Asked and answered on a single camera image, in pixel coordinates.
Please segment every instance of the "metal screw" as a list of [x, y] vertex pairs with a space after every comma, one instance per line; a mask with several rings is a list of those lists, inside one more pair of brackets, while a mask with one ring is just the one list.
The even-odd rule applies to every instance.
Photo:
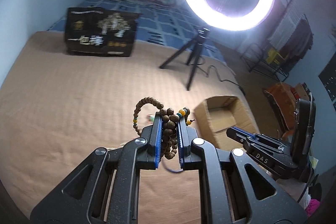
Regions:
[[106, 153], [106, 149], [103, 148], [103, 147], [97, 148], [95, 153], [96, 153], [97, 156], [104, 155]]
[[240, 148], [235, 148], [234, 150], [232, 150], [232, 153], [237, 157], [244, 155], [244, 151], [241, 150]]
[[135, 141], [134, 141], [137, 145], [142, 145], [142, 144], [145, 144], [146, 143], [146, 140], [144, 138], [137, 138]]
[[195, 138], [193, 139], [193, 143], [196, 145], [202, 145], [204, 143], [204, 140], [202, 138]]

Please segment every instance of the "bed sheet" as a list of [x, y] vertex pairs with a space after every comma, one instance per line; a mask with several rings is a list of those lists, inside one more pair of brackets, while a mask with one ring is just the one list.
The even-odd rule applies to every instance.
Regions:
[[[188, 9], [178, 8], [151, 8], [132, 3], [113, 0], [86, 0], [78, 7], [102, 7], [108, 10], [118, 10], [131, 13], [140, 13], [136, 40], [160, 44], [180, 49], [185, 43], [197, 34], [197, 28], [205, 23]], [[57, 21], [49, 31], [64, 31], [66, 17]], [[202, 55], [212, 57], [225, 63], [221, 52], [214, 43], [207, 39]]]

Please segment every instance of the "tripod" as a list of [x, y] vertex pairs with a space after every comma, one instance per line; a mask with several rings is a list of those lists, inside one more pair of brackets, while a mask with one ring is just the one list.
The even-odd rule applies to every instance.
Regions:
[[184, 52], [187, 48], [194, 45], [194, 48], [191, 51], [187, 62], [185, 63], [187, 66], [189, 66], [191, 60], [194, 58], [193, 67], [191, 69], [189, 80], [188, 80], [188, 83], [187, 83], [187, 86], [186, 86], [187, 91], [190, 90], [191, 83], [193, 82], [198, 61], [199, 61], [201, 53], [203, 52], [203, 49], [204, 49], [204, 42], [206, 41], [209, 32], [210, 32], [210, 30], [207, 29], [207, 28], [204, 28], [204, 27], [201, 30], [198, 30], [198, 35], [196, 37], [192, 38], [187, 44], [185, 44], [181, 49], [179, 49], [176, 53], [174, 53], [171, 57], [169, 57], [159, 67], [160, 69], [164, 69], [171, 61], [173, 61], [176, 57], [178, 57], [182, 52]]

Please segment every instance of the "pink cloth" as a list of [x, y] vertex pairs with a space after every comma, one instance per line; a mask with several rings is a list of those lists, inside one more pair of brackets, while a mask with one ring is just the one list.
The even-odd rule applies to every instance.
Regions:
[[310, 217], [320, 206], [320, 202], [317, 199], [311, 199], [308, 207], [306, 208], [306, 213]]

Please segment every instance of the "black box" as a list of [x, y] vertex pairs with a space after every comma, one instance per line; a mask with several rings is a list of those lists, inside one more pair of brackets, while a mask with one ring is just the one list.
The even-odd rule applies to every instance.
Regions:
[[65, 29], [68, 53], [130, 56], [139, 16], [100, 7], [69, 8]]

